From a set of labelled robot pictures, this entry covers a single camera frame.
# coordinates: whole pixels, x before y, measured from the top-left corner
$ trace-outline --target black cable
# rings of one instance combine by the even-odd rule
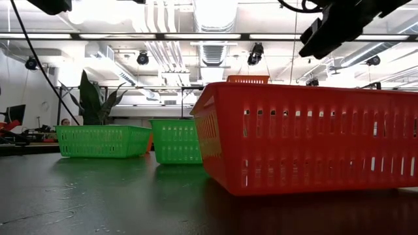
[[[288,8],[289,10],[292,10],[292,11],[297,12],[297,13],[320,13],[320,12],[322,12],[321,7],[315,7],[313,9],[308,9],[306,7],[306,0],[302,0],[302,8],[303,9],[299,9],[299,8],[296,8],[296,7],[292,7],[291,5],[287,4],[285,2],[285,0],[278,0],[278,1],[285,8]]]
[[[35,60],[36,60],[36,61],[37,61],[37,63],[38,63],[39,69],[42,71],[42,73],[43,73],[43,75],[44,75],[44,77],[45,77],[46,81],[48,82],[48,84],[50,85],[50,87],[52,88],[52,90],[54,91],[54,93],[57,95],[57,97],[58,97],[59,101],[63,104],[63,106],[64,106],[64,108],[66,109],[66,111],[67,111],[67,112],[70,114],[70,116],[74,119],[74,121],[77,123],[77,125],[80,125],[80,124],[79,124],[79,122],[77,121],[77,119],[76,119],[76,118],[74,117],[74,115],[71,113],[71,111],[70,111],[70,109],[68,108],[68,106],[64,103],[63,99],[59,96],[58,92],[55,90],[55,87],[54,87],[54,85],[52,85],[52,83],[51,83],[50,79],[48,78],[48,75],[46,75],[46,72],[45,72],[44,68],[42,67],[42,65],[41,65],[41,63],[40,63],[40,60],[39,60],[39,58],[38,58],[38,55],[37,55],[37,53],[35,52],[35,49],[33,49],[32,43],[31,43],[31,41],[30,41],[30,39],[29,39],[29,36],[27,36],[27,32],[26,32],[26,29],[25,29],[24,23],[23,23],[22,19],[20,18],[20,15],[19,15],[18,9],[17,9],[17,7],[16,7],[16,4],[14,3],[14,0],[10,0],[10,2],[12,3],[12,7],[13,7],[13,10],[14,10],[14,13],[15,13],[15,15],[16,15],[16,17],[17,17],[18,21],[19,21],[20,27],[22,28],[22,31],[23,31],[23,33],[24,33],[24,35],[25,35],[25,38],[26,38],[27,44],[29,45],[29,47],[30,47],[30,49],[31,49],[31,51],[32,51],[33,57],[35,58]]]

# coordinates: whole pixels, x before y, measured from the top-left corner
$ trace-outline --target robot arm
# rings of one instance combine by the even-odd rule
[[[278,0],[284,7],[284,0]],[[304,47],[299,54],[302,57],[313,55],[322,59],[344,42],[350,42],[363,33],[376,16],[383,18],[405,5],[411,0],[310,0],[317,7],[306,8],[306,0],[302,1],[302,8],[289,9],[301,13],[322,12],[322,20],[317,18],[300,37]]]

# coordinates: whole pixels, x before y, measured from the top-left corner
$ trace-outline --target white ceiling pipe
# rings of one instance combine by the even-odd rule
[[[154,0],[147,1],[147,6],[148,6],[148,18],[146,21],[147,26],[152,33],[156,33],[157,28],[155,27],[155,22],[154,22]],[[164,45],[161,41],[157,42],[157,49],[159,50],[159,53],[162,55],[161,57],[164,63],[169,66],[171,71],[174,71],[174,66],[172,66],[169,55],[165,51]]]
[[[136,18],[135,16],[133,16],[132,19],[132,26],[135,29],[135,31],[137,33],[149,33],[148,28],[146,27],[146,23],[145,23],[145,8],[144,5],[140,5],[140,4],[136,4],[136,8],[137,10],[134,11],[135,14],[138,14],[140,17]],[[156,52],[157,48],[155,46],[155,44],[152,42],[144,42],[145,47],[147,48],[147,50],[149,52],[151,52],[151,54],[154,56],[155,60],[157,61],[157,63],[159,64],[160,68],[162,68],[165,71],[168,71],[168,66],[164,65],[162,58],[160,58],[160,55]]]
[[[157,5],[158,5],[158,20],[157,20],[158,28],[159,28],[160,32],[167,33],[167,28],[165,27],[165,19],[164,19],[165,7],[164,7],[163,0],[159,0],[157,2]],[[170,51],[171,56],[172,56],[172,61],[176,64],[176,70],[180,71],[181,66],[178,62],[178,58],[177,58],[176,52],[174,51],[174,48],[172,46],[172,42],[165,42],[165,44],[169,48],[169,51]]]
[[[167,1],[167,24],[169,25],[170,33],[177,33],[175,21],[175,14],[174,14],[174,1],[175,0],[168,0]],[[178,56],[178,63],[182,67],[182,71],[186,72],[185,63],[183,61],[182,49],[180,48],[180,43],[178,41],[172,42],[174,45],[174,50]]]

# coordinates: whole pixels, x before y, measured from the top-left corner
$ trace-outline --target person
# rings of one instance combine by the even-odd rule
[[[70,125],[70,120],[68,118],[64,118],[61,120],[61,125]]]

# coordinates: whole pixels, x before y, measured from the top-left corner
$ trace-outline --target green plastic basket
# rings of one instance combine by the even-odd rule
[[[138,157],[145,154],[151,129],[130,126],[57,126],[64,157]]]
[[[194,120],[150,120],[160,164],[202,164]]]

